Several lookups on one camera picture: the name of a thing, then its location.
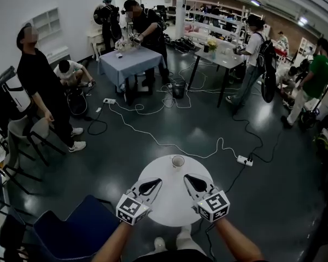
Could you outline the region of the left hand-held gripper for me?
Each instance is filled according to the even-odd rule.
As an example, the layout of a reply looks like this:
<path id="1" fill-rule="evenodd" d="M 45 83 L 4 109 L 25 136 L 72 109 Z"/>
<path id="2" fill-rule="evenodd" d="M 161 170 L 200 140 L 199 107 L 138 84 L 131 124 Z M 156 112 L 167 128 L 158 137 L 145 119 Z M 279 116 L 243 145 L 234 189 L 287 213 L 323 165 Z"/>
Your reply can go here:
<path id="1" fill-rule="evenodd" d="M 116 206 L 118 219 L 129 225 L 135 225 L 145 218 L 152 211 L 151 204 L 161 187 L 160 178 L 138 180 L 119 200 Z"/>

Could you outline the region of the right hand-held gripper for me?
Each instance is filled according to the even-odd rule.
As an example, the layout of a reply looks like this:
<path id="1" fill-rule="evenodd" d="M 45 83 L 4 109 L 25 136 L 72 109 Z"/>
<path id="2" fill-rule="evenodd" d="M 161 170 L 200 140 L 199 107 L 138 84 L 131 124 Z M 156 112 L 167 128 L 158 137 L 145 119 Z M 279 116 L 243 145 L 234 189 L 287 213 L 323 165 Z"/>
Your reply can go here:
<path id="1" fill-rule="evenodd" d="M 208 222 L 213 223 L 229 213 L 230 202 L 227 196 L 208 177 L 185 174 L 184 184 L 193 199 L 192 209 Z"/>

